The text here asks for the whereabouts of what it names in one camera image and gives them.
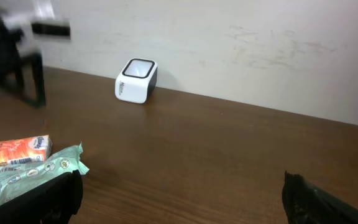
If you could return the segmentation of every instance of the wet wipes pack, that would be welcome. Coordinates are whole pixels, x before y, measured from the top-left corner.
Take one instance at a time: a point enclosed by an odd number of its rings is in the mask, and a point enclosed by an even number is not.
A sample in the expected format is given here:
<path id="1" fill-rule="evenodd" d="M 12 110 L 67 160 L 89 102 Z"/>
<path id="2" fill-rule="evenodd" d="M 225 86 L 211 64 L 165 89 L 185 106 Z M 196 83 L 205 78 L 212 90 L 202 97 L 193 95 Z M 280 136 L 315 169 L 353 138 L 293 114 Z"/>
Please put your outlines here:
<path id="1" fill-rule="evenodd" d="M 82 145 L 56 152 L 45 162 L 13 164 L 0 167 L 0 205 L 32 190 L 65 172 L 79 170 L 85 175 L 89 169 L 80 162 Z"/>

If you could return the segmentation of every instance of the table surface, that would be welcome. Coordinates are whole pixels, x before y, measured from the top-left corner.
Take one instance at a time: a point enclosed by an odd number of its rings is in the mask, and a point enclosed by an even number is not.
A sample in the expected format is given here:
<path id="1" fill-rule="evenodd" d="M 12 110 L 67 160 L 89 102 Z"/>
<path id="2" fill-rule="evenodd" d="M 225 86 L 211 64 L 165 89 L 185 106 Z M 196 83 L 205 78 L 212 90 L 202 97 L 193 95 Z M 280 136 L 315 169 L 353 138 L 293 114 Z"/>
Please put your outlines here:
<path id="1" fill-rule="evenodd" d="M 286 223 L 286 170 L 358 208 L 358 126 L 163 88 L 137 105 L 114 81 L 46 68 L 40 110 L 0 90 L 0 141 L 83 143 L 70 223 Z"/>

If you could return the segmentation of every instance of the brown tabletop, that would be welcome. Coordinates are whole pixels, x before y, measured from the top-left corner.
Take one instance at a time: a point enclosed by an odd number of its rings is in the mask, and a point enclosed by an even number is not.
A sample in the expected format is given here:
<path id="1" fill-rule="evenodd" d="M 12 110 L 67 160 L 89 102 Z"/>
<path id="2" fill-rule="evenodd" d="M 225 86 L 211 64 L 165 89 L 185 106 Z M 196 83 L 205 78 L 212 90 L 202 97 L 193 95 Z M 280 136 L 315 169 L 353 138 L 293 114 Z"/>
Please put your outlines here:
<path id="1" fill-rule="evenodd" d="M 286 223 L 286 170 L 358 208 L 358 126 L 162 88 L 137 105 L 114 81 L 48 68 L 40 110 L 0 90 L 0 140 L 83 143 L 70 223 Z"/>

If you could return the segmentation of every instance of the barcode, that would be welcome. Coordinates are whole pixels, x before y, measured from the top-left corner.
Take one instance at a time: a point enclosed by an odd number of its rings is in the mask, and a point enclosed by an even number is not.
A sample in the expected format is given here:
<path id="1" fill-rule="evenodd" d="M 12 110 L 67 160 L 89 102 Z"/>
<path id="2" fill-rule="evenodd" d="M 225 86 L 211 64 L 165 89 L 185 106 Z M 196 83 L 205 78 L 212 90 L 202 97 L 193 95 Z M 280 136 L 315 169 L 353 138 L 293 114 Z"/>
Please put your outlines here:
<path id="1" fill-rule="evenodd" d="M 22 158 L 22 159 L 15 159 L 15 160 L 11 160 L 11 165 L 15 165 L 15 164 L 25 164 L 28 162 L 31 162 L 32 159 L 27 157 L 27 158 Z"/>

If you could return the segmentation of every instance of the white label on orange package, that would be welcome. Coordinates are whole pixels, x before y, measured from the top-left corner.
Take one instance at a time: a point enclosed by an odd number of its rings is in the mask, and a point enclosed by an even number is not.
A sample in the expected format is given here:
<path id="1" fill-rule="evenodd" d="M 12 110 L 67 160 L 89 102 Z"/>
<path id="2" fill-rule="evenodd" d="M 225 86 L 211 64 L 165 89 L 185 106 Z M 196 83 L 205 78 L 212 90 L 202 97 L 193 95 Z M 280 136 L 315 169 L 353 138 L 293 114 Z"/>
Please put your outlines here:
<path id="1" fill-rule="evenodd" d="M 51 148 L 52 142 L 48 135 L 0 141 L 0 166 L 44 162 Z"/>

